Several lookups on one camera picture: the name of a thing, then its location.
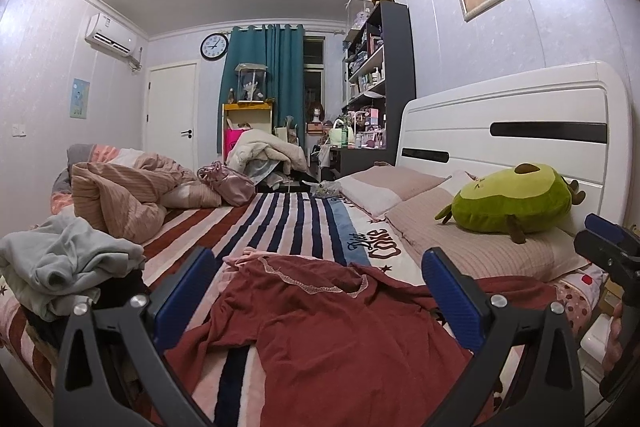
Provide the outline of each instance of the door frame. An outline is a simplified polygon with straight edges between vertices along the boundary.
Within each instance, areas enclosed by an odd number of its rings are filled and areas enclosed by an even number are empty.
[[[191,128],[193,129],[193,166],[194,169],[198,169],[200,163],[198,162],[198,100],[199,100],[199,88],[200,88],[200,60],[181,60],[180,62],[170,62],[168,64],[160,64],[158,66],[150,66],[145,70],[145,102],[142,111],[142,149],[146,151],[146,115],[148,115],[149,108],[149,89],[148,85],[151,82],[151,73],[158,70],[168,70],[170,68],[180,68],[182,66],[196,66],[196,79],[193,86],[193,116],[191,121]]]

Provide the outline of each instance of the metal screw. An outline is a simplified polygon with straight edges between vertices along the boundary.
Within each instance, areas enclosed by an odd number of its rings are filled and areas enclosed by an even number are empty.
[[[499,293],[491,295],[491,304],[496,308],[504,308],[507,305],[507,302],[507,297],[504,295],[500,295]]]
[[[89,306],[85,302],[74,306],[74,315],[84,315],[87,311],[89,311]]]
[[[146,295],[133,295],[133,297],[129,299],[129,304],[134,308],[144,308],[147,302],[148,299]]]
[[[562,315],[564,313],[564,306],[558,301],[551,303],[551,311],[556,315]]]

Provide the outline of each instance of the red long-sleeve shirt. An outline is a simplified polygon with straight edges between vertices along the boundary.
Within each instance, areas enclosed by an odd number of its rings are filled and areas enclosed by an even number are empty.
[[[520,307],[556,297],[527,277],[478,283]],[[419,427],[471,358],[432,317],[435,307],[426,286],[377,268],[258,257],[166,356],[193,392],[208,351],[255,343],[266,374],[261,427]]]

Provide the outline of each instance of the pink box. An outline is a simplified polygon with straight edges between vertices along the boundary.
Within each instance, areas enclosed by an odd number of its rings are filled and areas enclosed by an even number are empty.
[[[236,143],[240,139],[240,135],[244,133],[244,131],[246,131],[246,129],[225,129],[225,149],[223,150],[225,161],[226,157],[229,156],[231,149],[236,146]]]

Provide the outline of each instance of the air conditioner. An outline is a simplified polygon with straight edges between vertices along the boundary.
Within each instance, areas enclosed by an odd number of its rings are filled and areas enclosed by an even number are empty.
[[[84,38],[123,57],[136,49],[136,35],[104,13],[91,17]]]

